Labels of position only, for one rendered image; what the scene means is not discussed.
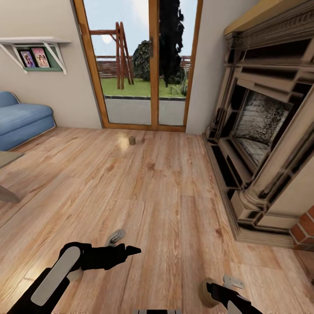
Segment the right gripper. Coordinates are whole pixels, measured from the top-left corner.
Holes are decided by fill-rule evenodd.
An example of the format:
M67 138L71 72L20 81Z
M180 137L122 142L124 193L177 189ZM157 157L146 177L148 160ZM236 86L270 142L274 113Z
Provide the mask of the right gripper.
M206 283L206 286L207 286L207 291L211 293L211 297L214 300L221 302L224 306L225 306L224 298L228 292L235 292L236 294L240 296L238 292L228 289L226 287L222 287L215 283L211 283L211 284ZM228 307L226 307L226 309L228 309Z

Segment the pillar candle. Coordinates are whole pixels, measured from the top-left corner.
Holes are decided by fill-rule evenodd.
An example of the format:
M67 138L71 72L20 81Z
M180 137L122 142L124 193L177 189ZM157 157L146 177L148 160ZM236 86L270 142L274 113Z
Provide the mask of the pillar candle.
M207 291L206 283L209 283L209 284L211 284L211 283L218 284L218 283L212 278L206 278L206 279L204 279L204 281L201 283L201 285L198 288L198 296L199 296L201 303L208 308L213 308L216 305L220 304L220 302L214 300L211 297L211 293L209 293Z
M129 143L130 143L130 145L135 145L135 144L136 144L136 141L135 141L135 137L134 137L134 136L129 137Z
M83 273L83 270L81 269L81 267L78 269L78 270L75 270L73 272L70 272L68 275L67 275L67 278L70 280L70 281L74 281L74 280L77 280Z

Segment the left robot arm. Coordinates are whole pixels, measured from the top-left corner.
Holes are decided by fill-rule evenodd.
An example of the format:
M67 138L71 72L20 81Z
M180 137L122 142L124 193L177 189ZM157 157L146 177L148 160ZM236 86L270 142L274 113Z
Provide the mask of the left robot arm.
M52 268L46 268L20 297L7 314L51 314L66 288L70 284L70 272L90 269L109 270L124 262L129 255L141 249L125 244L115 245L126 236L118 229L108 236L104 247L92 248L89 243L70 242L65 244L59 259Z

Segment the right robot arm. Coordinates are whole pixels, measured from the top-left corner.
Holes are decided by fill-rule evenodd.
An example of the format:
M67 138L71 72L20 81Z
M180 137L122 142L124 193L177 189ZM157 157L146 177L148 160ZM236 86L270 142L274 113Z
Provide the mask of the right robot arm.
M232 290L232 286L245 289L246 286L242 280L225 274L223 281L222 286L215 283L206 283L206 286L211 297L221 302L226 307L228 314L262 314L251 305L248 299Z

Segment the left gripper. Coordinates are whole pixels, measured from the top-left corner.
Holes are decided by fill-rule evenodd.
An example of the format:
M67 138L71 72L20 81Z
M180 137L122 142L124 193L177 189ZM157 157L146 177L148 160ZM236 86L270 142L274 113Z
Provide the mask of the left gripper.
M99 262L99 266L96 269L109 270L124 262L129 255L140 253L141 249L134 246L126 246L125 244L119 244L116 247L100 247L102 257Z

